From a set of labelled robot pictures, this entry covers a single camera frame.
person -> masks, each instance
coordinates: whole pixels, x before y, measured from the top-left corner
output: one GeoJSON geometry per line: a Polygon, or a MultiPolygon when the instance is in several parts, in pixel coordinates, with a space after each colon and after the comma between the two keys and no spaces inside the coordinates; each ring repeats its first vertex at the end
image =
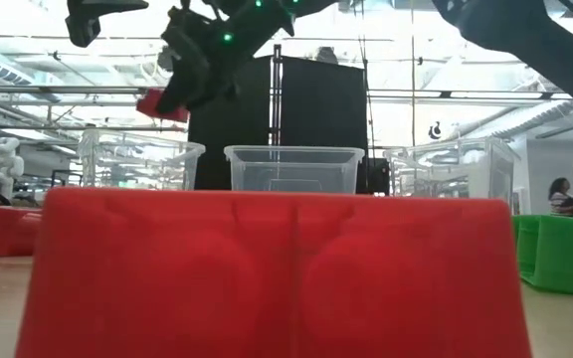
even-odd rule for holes
{"type": "Polygon", "coordinates": [[[570,188],[566,178],[557,178],[552,182],[548,197],[552,214],[573,217],[573,198],[567,194],[570,188]]]}

